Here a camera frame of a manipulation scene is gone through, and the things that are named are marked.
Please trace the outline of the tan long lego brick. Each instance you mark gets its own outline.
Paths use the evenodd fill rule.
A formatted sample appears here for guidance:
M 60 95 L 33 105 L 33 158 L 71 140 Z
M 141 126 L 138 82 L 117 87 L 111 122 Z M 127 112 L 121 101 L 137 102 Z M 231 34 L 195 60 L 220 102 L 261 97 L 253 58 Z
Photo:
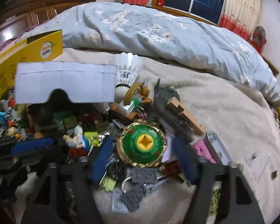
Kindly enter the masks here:
M 166 106 L 176 112 L 179 119 L 188 123 L 197 135 L 202 136 L 206 134 L 205 126 L 200 124 L 197 118 L 176 97 L 170 98 Z

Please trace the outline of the white shuttlecock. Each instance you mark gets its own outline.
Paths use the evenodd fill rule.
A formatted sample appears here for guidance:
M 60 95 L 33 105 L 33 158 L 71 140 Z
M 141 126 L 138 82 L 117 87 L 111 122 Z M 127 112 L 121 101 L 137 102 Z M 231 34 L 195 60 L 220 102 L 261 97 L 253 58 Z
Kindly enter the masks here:
M 120 53 L 114 57 L 118 66 L 116 85 L 131 86 L 134 84 L 143 69 L 143 60 L 132 53 Z

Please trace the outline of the right cream red curtain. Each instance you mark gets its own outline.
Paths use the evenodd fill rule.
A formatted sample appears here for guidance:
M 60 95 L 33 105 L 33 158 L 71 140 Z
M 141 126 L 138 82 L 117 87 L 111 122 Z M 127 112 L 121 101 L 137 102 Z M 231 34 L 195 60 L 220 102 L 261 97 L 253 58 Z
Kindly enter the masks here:
M 259 20 L 260 7 L 261 0 L 225 0 L 219 25 L 248 40 Z

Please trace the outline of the red electric fan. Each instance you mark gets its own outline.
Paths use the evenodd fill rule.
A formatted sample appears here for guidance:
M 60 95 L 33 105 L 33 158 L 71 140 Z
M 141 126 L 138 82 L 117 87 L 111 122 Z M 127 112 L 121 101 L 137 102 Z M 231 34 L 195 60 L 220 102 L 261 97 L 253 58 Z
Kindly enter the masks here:
M 248 42 L 256 49 L 256 51 L 261 54 L 263 52 L 264 46 L 267 43 L 266 31 L 264 27 L 256 27 L 252 39 L 249 39 Z

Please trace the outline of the pink lego piece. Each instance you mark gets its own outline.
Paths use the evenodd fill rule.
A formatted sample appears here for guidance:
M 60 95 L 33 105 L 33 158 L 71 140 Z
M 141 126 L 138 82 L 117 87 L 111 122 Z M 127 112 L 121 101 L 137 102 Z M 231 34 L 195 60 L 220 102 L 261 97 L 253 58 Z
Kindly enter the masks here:
M 205 157 L 209 162 L 216 164 L 216 161 L 210 150 L 207 148 L 204 139 L 200 139 L 196 143 L 192 144 L 192 148 L 198 156 Z

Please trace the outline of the yellow cardboard toy box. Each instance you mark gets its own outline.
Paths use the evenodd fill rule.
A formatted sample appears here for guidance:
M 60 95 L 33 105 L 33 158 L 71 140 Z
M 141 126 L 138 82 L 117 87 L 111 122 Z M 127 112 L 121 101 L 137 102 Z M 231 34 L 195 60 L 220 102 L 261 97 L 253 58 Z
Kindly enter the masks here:
M 14 86 L 18 63 L 51 61 L 63 53 L 61 30 L 25 38 L 0 52 L 0 100 Z

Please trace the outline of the light blue floral quilt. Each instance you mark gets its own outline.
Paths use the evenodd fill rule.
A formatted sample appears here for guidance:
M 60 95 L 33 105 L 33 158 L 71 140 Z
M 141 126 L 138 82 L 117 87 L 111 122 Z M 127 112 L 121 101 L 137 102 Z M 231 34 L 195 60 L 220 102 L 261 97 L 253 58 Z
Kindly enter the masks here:
M 69 8 L 23 34 L 61 30 L 63 46 L 176 61 L 260 91 L 280 106 L 280 86 L 262 56 L 247 41 L 221 27 L 156 9 L 108 2 Z

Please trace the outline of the white coat minifigure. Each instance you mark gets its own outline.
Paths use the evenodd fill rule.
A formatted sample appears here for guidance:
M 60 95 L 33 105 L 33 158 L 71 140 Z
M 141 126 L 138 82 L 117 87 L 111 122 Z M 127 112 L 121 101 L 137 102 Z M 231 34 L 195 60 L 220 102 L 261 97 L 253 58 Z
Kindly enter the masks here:
M 90 144 L 88 139 L 84 136 L 83 128 L 80 125 L 75 126 L 72 136 L 63 135 L 62 140 L 69 148 L 83 149 L 85 151 L 90 150 Z

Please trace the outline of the green spinning top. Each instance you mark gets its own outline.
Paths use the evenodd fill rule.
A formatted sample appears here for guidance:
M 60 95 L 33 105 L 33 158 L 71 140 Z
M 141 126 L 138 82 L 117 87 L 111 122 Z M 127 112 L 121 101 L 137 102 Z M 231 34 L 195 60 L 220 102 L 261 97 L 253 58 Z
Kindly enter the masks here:
M 137 119 L 124 127 L 116 140 L 120 160 L 133 167 L 158 166 L 166 149 L 166 135 L 160 125 L 144 119 Z

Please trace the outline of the blue blocky minifigure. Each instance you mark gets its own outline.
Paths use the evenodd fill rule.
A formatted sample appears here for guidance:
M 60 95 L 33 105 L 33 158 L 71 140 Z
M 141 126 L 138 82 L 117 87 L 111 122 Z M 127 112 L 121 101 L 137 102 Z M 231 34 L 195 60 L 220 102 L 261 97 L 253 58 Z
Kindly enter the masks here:
M 9 115 L 6 112 L 0 111 L 0 129 L 8 129 Z

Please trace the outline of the dark wooden headboard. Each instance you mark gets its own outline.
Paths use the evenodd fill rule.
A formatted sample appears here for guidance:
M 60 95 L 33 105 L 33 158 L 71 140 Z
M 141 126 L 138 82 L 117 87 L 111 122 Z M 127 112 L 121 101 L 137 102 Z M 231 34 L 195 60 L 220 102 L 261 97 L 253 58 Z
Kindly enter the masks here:
M 10 0 L 0 12 L 0 46 L 63 11 L 96 0 Z

